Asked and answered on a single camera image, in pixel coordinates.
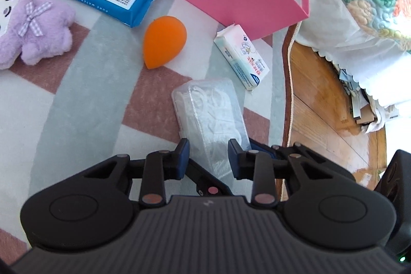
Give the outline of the purple plush toy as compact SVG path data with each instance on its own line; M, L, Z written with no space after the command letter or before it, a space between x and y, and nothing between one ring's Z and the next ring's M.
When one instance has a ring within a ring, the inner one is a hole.
M72 47L75 10L60 0L1 0L1 69L36 65Z

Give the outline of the white tissue packet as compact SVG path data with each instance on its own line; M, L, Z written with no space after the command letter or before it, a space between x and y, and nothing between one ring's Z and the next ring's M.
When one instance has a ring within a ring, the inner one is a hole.
M270 72L241 25L232 24L218 31L214 43L246 90L253 91Z

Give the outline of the orange makeup sponge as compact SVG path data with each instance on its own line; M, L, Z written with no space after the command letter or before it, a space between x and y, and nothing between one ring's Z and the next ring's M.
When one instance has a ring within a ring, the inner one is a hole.
M185 25L176 17L162 16L150 23L143 41L143 59L149 70L172 61L187 41Z

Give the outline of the checkered grey pink rug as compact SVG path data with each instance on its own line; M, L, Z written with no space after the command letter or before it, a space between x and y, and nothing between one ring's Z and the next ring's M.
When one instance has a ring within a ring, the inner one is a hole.
M247 92L214 44L220 24L185 0L154 0L145 17L171 15L188 30L183 53L156 70L142 61L144 26L131 29L75 0L60 1L76 12L71 50L1 72L1 257L16 273L108 273L114 253L84 262L30 249L20 223L25 201L111 156L173 149L179 128L171 93L192 79L229 78L249 136L287 142L292 100L285 89L298 27L254 41L270 74Z

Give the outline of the white bed skirt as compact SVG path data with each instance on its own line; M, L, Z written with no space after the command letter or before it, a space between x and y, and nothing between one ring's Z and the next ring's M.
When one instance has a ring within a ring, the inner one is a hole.
M345 69L379 105L410 117L410 51L363 31L342 0L309 0L296 40Z

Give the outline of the paper scraps under bed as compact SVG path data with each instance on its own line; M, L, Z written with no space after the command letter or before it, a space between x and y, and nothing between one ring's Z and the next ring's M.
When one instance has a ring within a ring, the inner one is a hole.
M399 111L394 105L383 107L378 101L369 96L366 91L360 88L359 83L345 69L332 63L339 80L343 85L345 93L350 98L350 111L357 125L365 134L379 131L384 125L394 118L398 118Z

